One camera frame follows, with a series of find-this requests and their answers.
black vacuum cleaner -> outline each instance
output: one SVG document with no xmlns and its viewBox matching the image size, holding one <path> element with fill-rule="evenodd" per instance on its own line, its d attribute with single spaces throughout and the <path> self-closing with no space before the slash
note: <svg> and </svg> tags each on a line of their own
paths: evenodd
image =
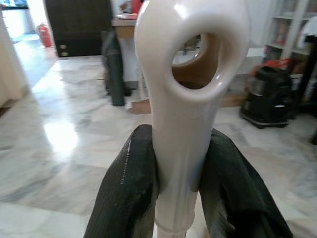
<svg viewBox="0 0 317 238">
<path fill-rule="evenodd" d="M 252 80 L 240 116 L 259 129 L 284 128 L 294 115 L 292 79 L 287 71 L 263 67 Z"/>
</svg>

white ceramic object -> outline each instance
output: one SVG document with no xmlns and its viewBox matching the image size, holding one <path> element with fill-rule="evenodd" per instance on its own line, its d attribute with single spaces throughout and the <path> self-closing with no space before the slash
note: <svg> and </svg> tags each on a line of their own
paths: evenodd
<svg viewBox="0 0 317 238">
<path fill-rule="evenodd" d="M 203 46 L 198 55 L 172 66 L 182 45 L 199 34 Z M 152 110 L 160 178 L 155 211 L 159 238 L 183 238 L 193 223 L 215 114 L 247 54 L 249 37 L 244 0 L 143 3 L 135 45 Z"/>
</svg>

cabinet door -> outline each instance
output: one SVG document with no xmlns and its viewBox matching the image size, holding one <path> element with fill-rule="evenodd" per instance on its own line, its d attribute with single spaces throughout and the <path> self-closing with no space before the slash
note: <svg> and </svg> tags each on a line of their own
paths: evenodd
<svg viewBox="0 0 317 238">
<path fill-rule="evenodd" d="M 3 83 L 0 81 L 0 107 L 8 100 Z"/>
</svg>

red fire extinguisher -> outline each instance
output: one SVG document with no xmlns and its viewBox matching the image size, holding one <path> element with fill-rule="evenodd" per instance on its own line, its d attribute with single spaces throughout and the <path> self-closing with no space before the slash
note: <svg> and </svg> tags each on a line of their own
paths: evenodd
<svg viewBox="0 0 317 238">
<path fill-rule="evenodd" d="M 47 24 L 41 23 L 39 26 L 36 27 L 37 33 L 41 39 L 42 44 L 45 47 L 52 46 L 50 32 Z"/>
</svg>

shelf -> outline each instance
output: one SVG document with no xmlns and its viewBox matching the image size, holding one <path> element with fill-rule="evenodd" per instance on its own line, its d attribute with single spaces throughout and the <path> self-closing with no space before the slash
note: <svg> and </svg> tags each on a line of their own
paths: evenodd
<svg viewBox="0 0 317 238">
<path fill-rule="evenodd" d="M 279 45 L 279 44 L 275 44 L 275 43 L 267 44 L 267 46 L 271 46 L 271 47 L 278 48 L 278 49 L 281 49 L 281 50 L 284 49 L 283 45 Z"/>
<path fill-rule="evenodd" d="M 293 16 L 275 16 L 275 19 L 293 20 Z"/>
<path fill-rule="evenodd" d="M 292 49 L 292 52 L 306 56 L 309 55 L 309 52 L 306 49 Z"/>
</svg>

